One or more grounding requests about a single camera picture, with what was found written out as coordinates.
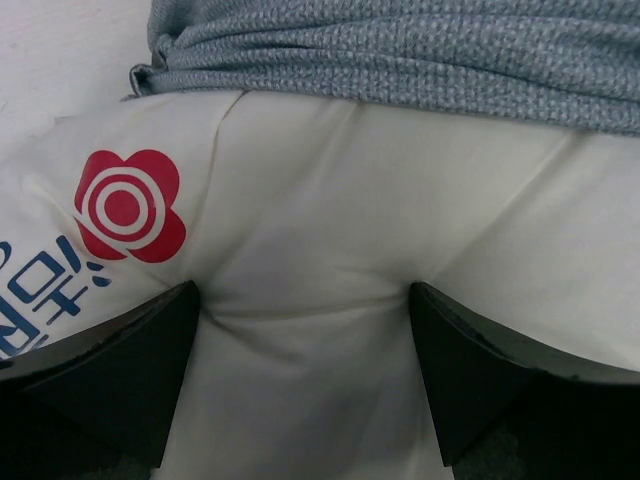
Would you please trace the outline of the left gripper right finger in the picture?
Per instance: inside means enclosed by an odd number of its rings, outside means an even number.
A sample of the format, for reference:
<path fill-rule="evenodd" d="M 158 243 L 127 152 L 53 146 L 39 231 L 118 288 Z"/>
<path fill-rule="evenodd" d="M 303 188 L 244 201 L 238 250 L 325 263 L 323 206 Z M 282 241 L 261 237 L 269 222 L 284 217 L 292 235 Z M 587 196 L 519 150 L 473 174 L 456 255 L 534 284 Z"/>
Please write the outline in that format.
<path fill-rule="evenodd" d="M 414 344 L 446 466 L 636 466 L 639 374 L 485 318 L 426 283 Z"/>

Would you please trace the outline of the white pillow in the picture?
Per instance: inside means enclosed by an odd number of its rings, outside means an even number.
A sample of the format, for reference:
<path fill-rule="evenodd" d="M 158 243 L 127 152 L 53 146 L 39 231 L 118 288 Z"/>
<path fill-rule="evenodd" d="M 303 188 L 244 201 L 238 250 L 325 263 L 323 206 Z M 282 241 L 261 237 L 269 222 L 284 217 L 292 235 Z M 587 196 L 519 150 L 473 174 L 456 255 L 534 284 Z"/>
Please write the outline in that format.
<path fill-rule="evenodd" d="M 409 313 L 426 283 L 639 374 L 639 142 L 303 95 L 176 93 L 1 164 L 1 363 L 182 283 L 197 330 L 162 463 L 5 479 L 635 479 L 446 466 Z"/>

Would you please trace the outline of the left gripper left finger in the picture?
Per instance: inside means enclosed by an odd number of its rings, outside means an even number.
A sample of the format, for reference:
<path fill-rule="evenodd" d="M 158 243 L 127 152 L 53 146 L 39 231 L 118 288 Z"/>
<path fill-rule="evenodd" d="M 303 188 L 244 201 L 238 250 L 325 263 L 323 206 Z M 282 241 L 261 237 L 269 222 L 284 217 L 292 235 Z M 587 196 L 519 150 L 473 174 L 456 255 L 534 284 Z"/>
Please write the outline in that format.
<path fill-rule="evenodd" d="M 2 361 L 2 468 L 159 467 L 199 309 L 197 286 L 185 282 Z"/>

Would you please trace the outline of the grey striped pillowcase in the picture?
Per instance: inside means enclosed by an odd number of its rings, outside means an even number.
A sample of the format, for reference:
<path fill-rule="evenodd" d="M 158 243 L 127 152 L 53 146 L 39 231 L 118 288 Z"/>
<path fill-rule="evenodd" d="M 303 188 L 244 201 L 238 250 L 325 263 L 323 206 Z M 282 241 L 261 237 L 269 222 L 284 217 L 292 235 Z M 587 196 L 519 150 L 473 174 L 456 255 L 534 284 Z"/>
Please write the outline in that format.
<path fill-rule="evenodd" d="M 259 90 L 635 136 L 635 1 L 155 1 L 138 97 Z"/>

